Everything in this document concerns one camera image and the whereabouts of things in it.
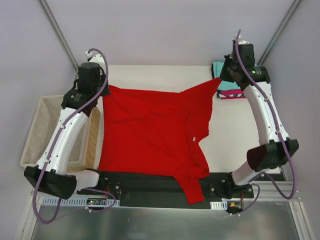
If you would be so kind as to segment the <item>pink t shirt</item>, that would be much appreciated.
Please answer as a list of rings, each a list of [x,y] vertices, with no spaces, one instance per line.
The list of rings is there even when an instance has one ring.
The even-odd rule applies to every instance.
[[[244,99],[245,94],[240,89],[217,90],[217,97],[222,100]]]

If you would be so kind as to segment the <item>red t shirt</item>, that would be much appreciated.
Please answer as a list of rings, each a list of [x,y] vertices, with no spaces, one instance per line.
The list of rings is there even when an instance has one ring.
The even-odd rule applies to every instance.
[[[214,78],[181,92],[110,86],[98,169],[173,177],[190,205],[203,202],[200,180],[210,169],[199,143],[209,135],[220,83]]]

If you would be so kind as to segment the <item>wicker basket with cloth liner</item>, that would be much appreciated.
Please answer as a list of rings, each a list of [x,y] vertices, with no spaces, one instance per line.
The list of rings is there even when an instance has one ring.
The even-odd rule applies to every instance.
[[[62,101],[62,95],[40,97],[20,159],[23,168],[34,167],[45,152],[57,126]],[[97,168],[96,151],[101,117],[101,111],[94,107],[71,149],[66,168],[68,173]]]

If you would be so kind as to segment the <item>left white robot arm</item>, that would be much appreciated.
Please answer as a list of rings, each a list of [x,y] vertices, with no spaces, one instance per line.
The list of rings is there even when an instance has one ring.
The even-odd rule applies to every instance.
[[[78,78],[63,96],[58,123],[35,166],[27,166],[24,177],[35,193],[45,193],[63,200],[75,191],[89,188],[99,195],[106,183],[96,171],[67,172],[68,160],[80,130],[88,120],[98,98],[110,93],[108,64],[87,61],[78,68]]]

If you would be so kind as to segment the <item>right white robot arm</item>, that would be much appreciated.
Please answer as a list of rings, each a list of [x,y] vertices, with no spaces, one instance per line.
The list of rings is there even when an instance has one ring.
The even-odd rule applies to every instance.
[[[258,131],[259,146],[249,149],[246,161],[230,172],[216,192],[231,199],[237,197],[250,184],[267,171],[289,163],[299,149],[291,139],[277,112],[271,80],[264,66],[255,65],[253,44],[233,41],[232,53],[226,55],[220,79],[234,82],[249,102]]]

